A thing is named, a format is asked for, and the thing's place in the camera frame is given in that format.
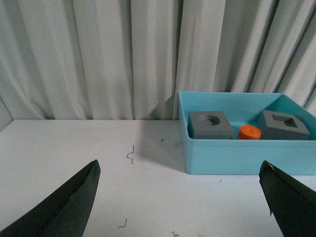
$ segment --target gray foam block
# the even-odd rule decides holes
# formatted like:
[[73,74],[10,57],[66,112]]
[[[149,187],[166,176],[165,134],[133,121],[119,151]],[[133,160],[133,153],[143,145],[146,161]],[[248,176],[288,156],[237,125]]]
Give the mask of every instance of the gray foam block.
[[194,139],[231,139],[234,129],[222,111],[189,112],[188,133]]
[[259,118],[260,139],[308,140],[310,133],[295,115],[264,110]]

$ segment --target round hole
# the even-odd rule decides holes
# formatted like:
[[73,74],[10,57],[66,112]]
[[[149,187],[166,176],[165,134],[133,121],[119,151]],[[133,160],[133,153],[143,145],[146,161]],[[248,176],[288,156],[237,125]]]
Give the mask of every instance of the round hole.
[[219,118],[213,115],[201,115],[198,117],[198,120],[201,122],[210,121],[212,126],[218,125],[220,123]]

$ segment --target blue plastic bin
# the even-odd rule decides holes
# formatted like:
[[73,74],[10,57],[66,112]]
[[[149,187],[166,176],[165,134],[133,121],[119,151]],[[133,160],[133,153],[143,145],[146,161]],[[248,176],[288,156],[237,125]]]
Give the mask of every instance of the blue plastic bin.
[[[316,118],[284,94],[180,92],[180,127],[189,174],[254,174],[264,160],[291,175],[316,174]],[[297,115],[310,132],[308,141],[237,140],[240,126],[256,126],[263,110]],[[192,139],[189,111],[223,111],[233,140]]]

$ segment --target orange cap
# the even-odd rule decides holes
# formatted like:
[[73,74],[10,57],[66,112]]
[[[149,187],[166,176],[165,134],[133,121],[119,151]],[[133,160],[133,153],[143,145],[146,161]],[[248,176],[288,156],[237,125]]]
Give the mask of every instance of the orange cap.
[[259,140],[261,131],[252,125],[243,125],[239,129],[238,139]]

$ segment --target square hole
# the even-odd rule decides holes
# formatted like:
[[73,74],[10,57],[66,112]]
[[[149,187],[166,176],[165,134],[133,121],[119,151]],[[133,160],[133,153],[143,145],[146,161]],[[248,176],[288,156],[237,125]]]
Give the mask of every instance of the square hole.
[[284,122],[284,124],[288,127],[297,127],[295,121],[293,118],[285,117],[285,116],[279,116],[279,115],[272,115],[272,118],[275,121],[281,121]]

